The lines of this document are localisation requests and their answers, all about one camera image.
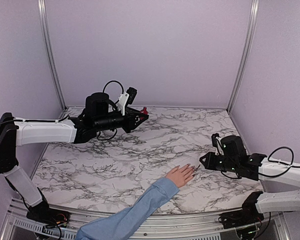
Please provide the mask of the red nail polish bottle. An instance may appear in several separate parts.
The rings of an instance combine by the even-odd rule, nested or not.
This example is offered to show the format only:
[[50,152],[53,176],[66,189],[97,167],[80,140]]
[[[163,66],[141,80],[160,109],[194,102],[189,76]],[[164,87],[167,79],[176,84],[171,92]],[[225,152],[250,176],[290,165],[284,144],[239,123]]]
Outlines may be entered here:
[[148,115],[148,111],[146,107],[143,107],[143,109],[140,111],[142,114]]

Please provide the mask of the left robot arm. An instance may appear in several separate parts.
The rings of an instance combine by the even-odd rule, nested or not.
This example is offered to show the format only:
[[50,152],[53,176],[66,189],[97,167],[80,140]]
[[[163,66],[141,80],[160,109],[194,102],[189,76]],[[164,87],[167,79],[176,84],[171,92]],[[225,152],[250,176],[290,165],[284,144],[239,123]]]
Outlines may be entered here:
[[53,219],[53,211],[41,191],[19,165],[18,146],[39,143],[83,144],[99,137],[103,131],[135,130],[148,118],[146,108],[136,110],[129,105],[136,90],[124,91],[116,103],[105,92],[96,92],[85,100],[85,108],[77,117],[62,119],[17,118],[10,112],[0,118],[0,174],[29,205],[30,213],[43,223]]

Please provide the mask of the blue sleeved forearm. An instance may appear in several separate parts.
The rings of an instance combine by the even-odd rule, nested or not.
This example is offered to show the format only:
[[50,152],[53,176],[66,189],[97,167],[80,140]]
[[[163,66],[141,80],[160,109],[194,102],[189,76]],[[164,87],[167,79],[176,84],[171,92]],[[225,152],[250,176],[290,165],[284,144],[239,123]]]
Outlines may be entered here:
[[134,203],[109,217],[95,219],[79,228],[77,240],[127,240],[158,208],[170,201],[179,188],[168,178],[155,181]]

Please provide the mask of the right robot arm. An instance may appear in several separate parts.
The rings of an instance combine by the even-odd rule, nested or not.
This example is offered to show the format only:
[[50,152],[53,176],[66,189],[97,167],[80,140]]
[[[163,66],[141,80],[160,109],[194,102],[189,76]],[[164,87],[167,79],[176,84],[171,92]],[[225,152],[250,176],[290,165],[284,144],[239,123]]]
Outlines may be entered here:
[[242,204],[237,219],[248,224],[257,214],[271,212],[300,212],[300,164],[275,159],[261,153],[247,154],[241,137],[229,135],[221,138],[215,133],[211,136],[216,151],[209,151],[199,158],[206,170],[222,174],[231,172],[238,179],[253,181],[272,181],[297,187],[297,190],[269,193],[251,193]]

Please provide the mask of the mannequin hand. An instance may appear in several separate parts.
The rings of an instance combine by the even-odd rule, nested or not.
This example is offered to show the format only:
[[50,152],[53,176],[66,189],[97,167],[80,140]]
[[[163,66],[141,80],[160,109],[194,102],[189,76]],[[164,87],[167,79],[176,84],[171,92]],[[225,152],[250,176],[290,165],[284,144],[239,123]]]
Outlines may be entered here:
[[174,167],[166,174],[166,178],[171,180],[177,188],[185,186],[195,176],[195,167],[190,164],[186,164],[182,167],[179,165]]

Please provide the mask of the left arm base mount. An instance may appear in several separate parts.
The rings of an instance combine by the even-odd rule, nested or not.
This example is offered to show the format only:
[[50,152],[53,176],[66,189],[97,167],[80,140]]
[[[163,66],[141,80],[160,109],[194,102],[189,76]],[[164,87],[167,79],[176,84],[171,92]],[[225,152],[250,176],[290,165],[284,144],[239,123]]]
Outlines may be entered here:
[[26,217],[30,220],[40,222],[49,227],[66,227],[69,222],[70,213],[68,211],[49,209],[43,213],[33,213],[28,211]]

